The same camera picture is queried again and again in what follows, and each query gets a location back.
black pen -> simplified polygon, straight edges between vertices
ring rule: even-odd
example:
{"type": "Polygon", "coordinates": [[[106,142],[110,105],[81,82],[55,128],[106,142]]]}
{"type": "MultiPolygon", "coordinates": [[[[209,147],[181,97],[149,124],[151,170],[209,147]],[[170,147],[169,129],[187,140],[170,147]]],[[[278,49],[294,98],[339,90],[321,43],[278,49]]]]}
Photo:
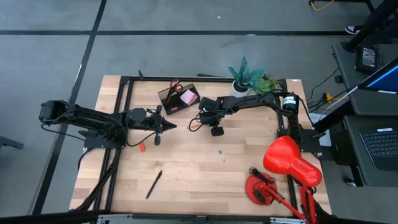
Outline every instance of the black pen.
{"type": "Polygon", "coordinates": [[[149,192],[148,192],[148,194],[147,194],[147,197],[145,198],[145,199],[148,199],[149,198],[149,196],[150,196],[150,193],[152,192],[152,190],[154,189],[154,187],[155,187],[155,184],[157,183],[157,180],[159,180],[159,178],[162,176],[162,170],[159,172],[159,174],[157,174],[157,177],[156,177],[156,179],[155,179],[155,182],[154,182],[154,184],[152,184],[152,186],[150,187],[150,190],[149,190],[149,192]]]}

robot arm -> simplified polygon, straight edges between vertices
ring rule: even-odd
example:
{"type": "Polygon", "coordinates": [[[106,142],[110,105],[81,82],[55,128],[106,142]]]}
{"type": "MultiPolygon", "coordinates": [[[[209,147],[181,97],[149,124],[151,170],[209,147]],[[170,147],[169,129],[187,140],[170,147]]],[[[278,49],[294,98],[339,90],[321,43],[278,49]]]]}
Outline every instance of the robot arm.
{"type": "Polygon", "coordinates": [[[160,134],[177,127],[161,117],[161,110],[159,105],[156,110],[135,108],[108,114],[75,104],[68,105],[65,101],[47,101],[42,104],[39,119],[43,125],[66,123],[88,129],[79,131],[86,137],[85,147],[124,147],[127,129],[154,131],[155,145],[159,145],[160,134]]]}
{"type": "Polygon", "coordinates": [[[302,140],[302,127],[297,118],[299,103],[300,98],[298,95],[286,91],[272,91],[262,95],[239,98],[235,96],[222,96],[217,97],[216,100],[203,97],[199,104],[199,110],[201,110],[202,113],[199,114],[198,120],[201,124],[213,127],[211,129],[211,134],[213,136],[220,136],[224,134],[224,131],[223,128],[218,127],[218,125],[220,125],[220,120],[224,118],[225,115],[236,113],[241,109],[266,106],[273,109],[277,114],[287,117],[289,122],[289,133],[286,134],[295,141],[300,142],[302,140]],[[282,107],[275,103],[275,99],[278,97],[284,98],[282,107]]]}

wooden table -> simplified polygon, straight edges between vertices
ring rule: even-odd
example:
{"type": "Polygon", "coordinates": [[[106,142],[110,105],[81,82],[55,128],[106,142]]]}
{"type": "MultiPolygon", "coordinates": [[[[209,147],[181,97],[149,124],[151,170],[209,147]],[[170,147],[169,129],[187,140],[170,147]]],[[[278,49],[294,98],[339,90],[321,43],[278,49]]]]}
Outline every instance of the wooden table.
{"type": "MultiPolygon", "coordinates": [[[[96,110],[113,112],[120,78],[104,76],[96,110]]],[[[194,85],[201,96],[212,99],[231,94],[230,83],[194,82],[194,85]]],[[[294,91],[305,101],[300,80],[287,80],[287,86],[289,91],[294,91]]],[[[168,87],[169,82],[135,81],[130,109],[156,108],[161,104],[157,92],[168,87]]],[[[268,146],[277,137],[276,113],[270,108],[262,107],[241,110],[232,116],[226,116],[221,120],[225,134],[220,137],[212,137],[208,126],[195,133],[187,129],[189,121],[197,113],[198,105],[170,116],[163,111],[162,115],[166,120],[176,124],[177,128],[163,133],[159,146],[154,145],[152,137],[145,142],[146,152],[140,152],[139,147],[126,147],[122,150],[111,211],[180,215],[292,216],[290,210],[277,202],[271,206],[252,203],[244,191],[244,184],[249,175],[248,169],[251,166],[269,173],[262,166],[262,158],[268,146]],[[160,170],[163,170],[163,176],[146,200],[146,194],[160,170]]],[[[311,127],[302,105],[298,118],[304,128],[311,127]]],[[[149,133],[130,130],[129,142],[138,142],[149,133]]],[[[103,155],[104,149],[97,149],[82,160],[70,208],[79,206],[96,185],[103,155]]],[[[321,170],[320,162],[315,156],[310,153],[302,153],[302,156],[321,170]]],[[[277,179],[278,191],[290,202],[287,176],[269,174],[277,179]]],[[[106,198],[107,192],[106,186],[102,198],[106,198]]],[[[324,210],[331,212],[324,181],[317,187],[315,200],[324,210]]],[[[104,200],[101,201],[100,208],[104,208],[104,200]]]]}

white flower pot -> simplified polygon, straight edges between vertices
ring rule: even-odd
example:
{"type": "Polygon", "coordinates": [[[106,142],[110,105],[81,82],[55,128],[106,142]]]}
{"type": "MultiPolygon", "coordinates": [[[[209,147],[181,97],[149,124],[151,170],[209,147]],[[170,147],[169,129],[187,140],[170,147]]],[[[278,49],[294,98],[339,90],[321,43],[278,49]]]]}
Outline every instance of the white flower pot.
{"type": "Polygon", "coordinates": [[[244,96],[247,96],[247,95],[248,95],[249,90],[246,90],[246,91],[244,91],[244,92],[240,92],[240,91],[238,91],[238,90],[235,90],[234,84],[235,84],[235,81],[232,82],[232,95],[233,95],[233,96],[235,96],[235,97],[244,97],[244,96]]]}

yellow cable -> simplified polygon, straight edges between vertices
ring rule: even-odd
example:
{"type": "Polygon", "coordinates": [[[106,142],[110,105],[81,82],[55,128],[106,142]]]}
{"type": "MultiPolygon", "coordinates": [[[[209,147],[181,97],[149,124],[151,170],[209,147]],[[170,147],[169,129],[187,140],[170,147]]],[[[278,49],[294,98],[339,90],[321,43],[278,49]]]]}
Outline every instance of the yellow cable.
{"type": "Polygon", "coordinates": [[[327,8],[331,3],[333,3],[335,0],[331,0],[328,4],[326,4],[326,6],[323,6],[322,8],[320,8],[320,9],[317,9],[314,5],[313,5],[313,2],[311,2],[311,6],[312,6],[312,8],[313,8],[313,10],[315,10],[315,11],[321,11],[322,9],[325,9],[325,8],[327,8]]]}

